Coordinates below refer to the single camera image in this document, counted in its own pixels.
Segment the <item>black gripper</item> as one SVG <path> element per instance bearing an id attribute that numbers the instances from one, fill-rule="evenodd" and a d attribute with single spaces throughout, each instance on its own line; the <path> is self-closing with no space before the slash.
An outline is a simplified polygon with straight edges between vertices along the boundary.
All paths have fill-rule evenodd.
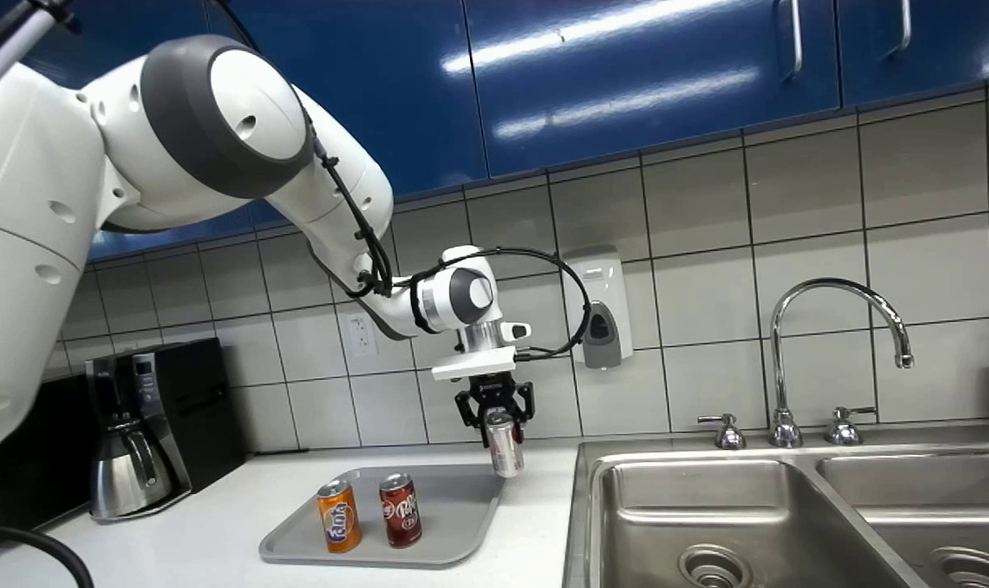
<path id="1" fill-rule="evenodd" d="M 505 408 L 512 415 L 512 439 L 525 441 L 525 425 L 537 415 L 537 395 L 530 384 L 520 384 L 512 372 L 474 376 L 467 393 L 453 395 L 462 423 L 480 436 L 486 449 L 482 415 L 489 408 Z"/>

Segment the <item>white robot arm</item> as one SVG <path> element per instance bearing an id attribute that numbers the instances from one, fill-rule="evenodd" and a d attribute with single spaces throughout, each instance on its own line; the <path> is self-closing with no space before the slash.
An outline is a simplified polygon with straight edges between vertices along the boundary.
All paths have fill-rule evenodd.
<path id="1" fill-rule="evenodd" d="M 442 379 L 505 376 L 530 332 L 474 245 L 387 281 L 372 245 L 391 182 L 368 152 L 255 48 L 187 37 L 64 89 L 0 52 L 0 441 L 35 403 L 100 228 L 166 232 L 273 206 L 391 340 L 453 329 Z"/>

